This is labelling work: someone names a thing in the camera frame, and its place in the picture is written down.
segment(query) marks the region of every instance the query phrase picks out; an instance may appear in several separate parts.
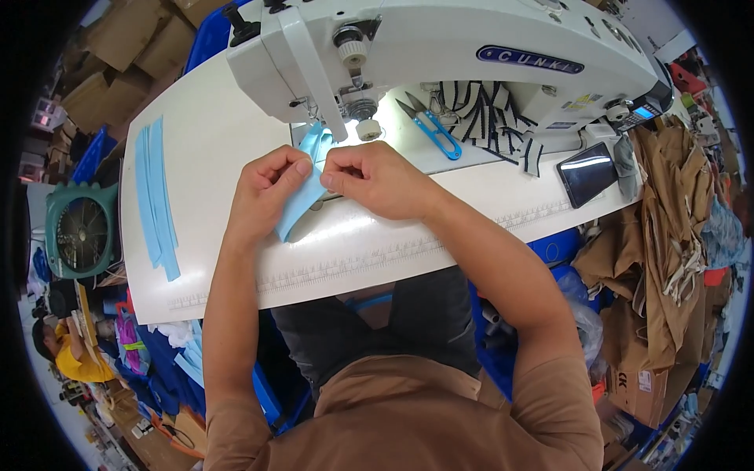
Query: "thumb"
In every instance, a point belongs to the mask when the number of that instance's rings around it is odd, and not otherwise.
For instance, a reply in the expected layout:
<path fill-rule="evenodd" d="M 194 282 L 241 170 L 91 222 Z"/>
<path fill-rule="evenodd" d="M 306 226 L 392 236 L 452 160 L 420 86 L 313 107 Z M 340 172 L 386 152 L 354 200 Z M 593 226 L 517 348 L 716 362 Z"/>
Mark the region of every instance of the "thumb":
<path fill-rule="evenodd" d="M 269 188 L 272 197 L 284 203 L 288 197 L 301 187 L 311 173 L 311 160 L 301 159 L 287 168 L 283 175 Z"/>
<path fill-rule="evenodd" d="M 342 194 L 354 200 L 358 200 L 364 191 L 363 179 L 349 175 L 345 172 L 325 172 L 320 177 L 320 183 L 328 190 Z"/>

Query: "green fan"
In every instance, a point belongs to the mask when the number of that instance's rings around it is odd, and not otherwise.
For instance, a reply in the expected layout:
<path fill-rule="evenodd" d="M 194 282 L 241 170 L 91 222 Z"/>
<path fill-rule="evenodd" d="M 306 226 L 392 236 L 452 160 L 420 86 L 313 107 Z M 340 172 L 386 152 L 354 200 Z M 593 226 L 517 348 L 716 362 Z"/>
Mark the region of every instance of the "green fan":
<path fill-rule="evenodd" d="M 50 269 L 59 278 L 102 273 L 112 262 L 118 185 L 58 183 L 47 196 L 44 242 Z"/>

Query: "fingernail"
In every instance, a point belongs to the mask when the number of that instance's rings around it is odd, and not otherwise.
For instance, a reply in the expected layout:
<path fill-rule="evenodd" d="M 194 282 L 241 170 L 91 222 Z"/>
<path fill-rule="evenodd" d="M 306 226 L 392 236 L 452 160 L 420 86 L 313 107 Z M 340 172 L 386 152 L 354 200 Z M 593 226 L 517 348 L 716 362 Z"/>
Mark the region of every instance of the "fingernail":
<path fill-rule="evenodd" d="M 311 165 L 308 160 L 301 159 L 296 162 L 296 172 L 301 173 L 303 176 L 307 176 L 311 171 Z"/>

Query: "smartphone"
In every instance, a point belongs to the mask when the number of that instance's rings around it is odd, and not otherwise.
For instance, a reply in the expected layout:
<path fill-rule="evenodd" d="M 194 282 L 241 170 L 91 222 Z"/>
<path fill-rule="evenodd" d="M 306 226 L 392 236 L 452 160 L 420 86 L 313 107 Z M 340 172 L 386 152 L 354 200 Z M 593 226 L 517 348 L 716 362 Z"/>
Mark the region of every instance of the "smartphone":
<path fill-rule="evenodd" d="M 618 181 L 618 172 L 604 142 L 559 163 L 558 173 L 574 209 Z"/>

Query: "hand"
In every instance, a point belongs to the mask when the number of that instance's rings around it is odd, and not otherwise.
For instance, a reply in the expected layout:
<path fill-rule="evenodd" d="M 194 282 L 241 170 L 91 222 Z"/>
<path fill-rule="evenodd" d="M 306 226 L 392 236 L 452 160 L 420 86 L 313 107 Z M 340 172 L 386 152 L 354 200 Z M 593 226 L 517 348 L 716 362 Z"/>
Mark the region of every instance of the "hand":
<path fill-rule="evenodd" d="M 286 200 L 309 173 L 310 157 L 290 145 L 246 164 L 238 179 L 223 244 L 253 251 L 272 232 Z"/>
<path fill-rule="evenodd" d="M 320 183 L 393 220 L 423 220 L 448 194 L 382 141 L 331 149 Z"/>

